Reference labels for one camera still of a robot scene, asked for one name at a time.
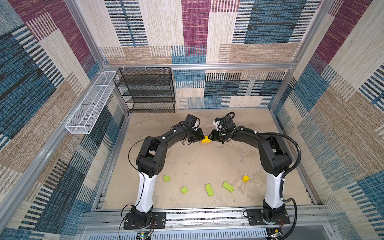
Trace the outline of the natural wood block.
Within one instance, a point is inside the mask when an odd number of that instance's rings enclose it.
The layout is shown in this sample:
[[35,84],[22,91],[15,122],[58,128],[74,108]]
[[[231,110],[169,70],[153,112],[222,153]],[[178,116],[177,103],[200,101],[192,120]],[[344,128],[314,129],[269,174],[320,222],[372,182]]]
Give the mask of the natural wood block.
[[212,141],[210,141],[210,140],[208,140],[208,141],[206,141],[206,140],[202,140],[202,141],[200,141],[200,144],[201,145],[210,145],[210,144],[212,144],[213,142]]

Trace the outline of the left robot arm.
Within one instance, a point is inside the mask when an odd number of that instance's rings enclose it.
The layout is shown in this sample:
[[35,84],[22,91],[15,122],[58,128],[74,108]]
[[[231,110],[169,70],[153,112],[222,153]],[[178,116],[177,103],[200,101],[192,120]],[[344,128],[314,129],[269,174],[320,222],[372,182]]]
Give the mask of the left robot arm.
[[188,141],[196,143],[205,138],[200,126],[200,119],[188,115],[187,119],[172,126],[163,135],[148,136],[141,140],[142,147],[136,159],[139,172],[139,190],[136,202],[131,205],[131,211],[123,216],[126,224],[132,223],[138,228],[148,228],[155,225],[153,217],[153,194],[157,176],[165,166],[168,149],[177,142]]

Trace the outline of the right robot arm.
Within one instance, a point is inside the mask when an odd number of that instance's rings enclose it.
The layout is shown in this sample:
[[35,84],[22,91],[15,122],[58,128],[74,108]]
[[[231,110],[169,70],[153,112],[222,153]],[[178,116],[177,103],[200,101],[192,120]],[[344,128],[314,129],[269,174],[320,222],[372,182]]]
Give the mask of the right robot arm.
[[267,191],[259,213],[265,224],[272,225],[285,219],[286,203],[293,202],[297,208],[293,198],[284,198],[285,178],[298,166],[302,157],[295,140],[285,134],[260,133],[245,127],[236,127],[228,133],[213,130],[208,138],[221,143],[234,140],[259,150],[262,168],[267,173]]

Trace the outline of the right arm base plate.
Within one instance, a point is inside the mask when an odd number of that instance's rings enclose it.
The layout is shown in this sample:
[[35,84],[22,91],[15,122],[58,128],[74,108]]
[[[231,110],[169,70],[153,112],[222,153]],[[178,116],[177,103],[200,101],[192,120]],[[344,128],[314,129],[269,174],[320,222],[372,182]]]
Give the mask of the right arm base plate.
[[267,221],[263,218],[263,209],[245,209],[243,211],[243,216],[248,219],[250,226],[281,226],[282,224],[289,225],[291,221],[294,220],[294,217],[290,217],[287,211],[284,211],[283,215],[275,218],[274,220]]

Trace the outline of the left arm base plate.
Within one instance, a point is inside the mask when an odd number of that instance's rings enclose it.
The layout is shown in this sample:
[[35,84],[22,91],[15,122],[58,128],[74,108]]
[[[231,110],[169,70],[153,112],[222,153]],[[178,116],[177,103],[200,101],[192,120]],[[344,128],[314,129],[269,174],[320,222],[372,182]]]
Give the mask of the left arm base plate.
[[141,222],[132,213],[127,213],[124,218],[124,230],[138,230],[151,228],[164,229],[166,225],[166,212],[152,212],[149,217],[146,217],[144,222]]

